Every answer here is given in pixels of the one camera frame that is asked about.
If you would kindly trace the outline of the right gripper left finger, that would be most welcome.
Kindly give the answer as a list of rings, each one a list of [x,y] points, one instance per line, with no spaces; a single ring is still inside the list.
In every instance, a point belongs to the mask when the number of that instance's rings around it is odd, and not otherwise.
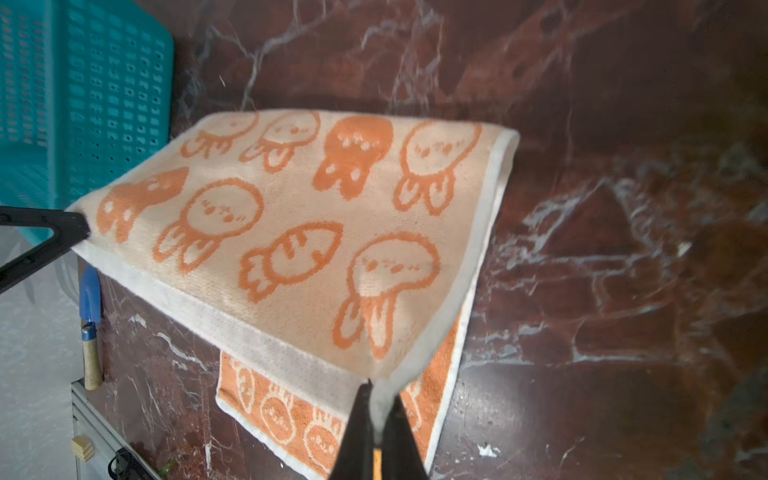
[[[339,453],[329,480],[372,480],[373,430],[369,417],[372,384],[362,384],[355,396]]]

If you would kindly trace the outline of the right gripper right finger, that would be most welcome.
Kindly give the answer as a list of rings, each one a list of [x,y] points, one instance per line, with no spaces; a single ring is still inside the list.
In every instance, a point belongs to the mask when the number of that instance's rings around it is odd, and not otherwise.
[[[395,399],[387,417],[381,451],[381,475],[384,480],[429,479],[400,397]]]

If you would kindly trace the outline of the orange rabbit towel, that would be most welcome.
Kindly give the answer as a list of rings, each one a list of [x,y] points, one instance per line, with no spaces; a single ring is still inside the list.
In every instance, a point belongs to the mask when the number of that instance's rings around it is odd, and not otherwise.
[[[327,478],[354,397],[433,463],[519,133],[321,110],[216,113],[72,205],[76,253],[220,352],[217,405]]]

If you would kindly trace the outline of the teal plastic basket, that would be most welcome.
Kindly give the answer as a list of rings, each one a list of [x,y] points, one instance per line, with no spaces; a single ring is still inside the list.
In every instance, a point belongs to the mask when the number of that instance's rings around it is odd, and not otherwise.
[[[3,1],[2,204],[66,208],[162,149],[173,64],[131,1]]]

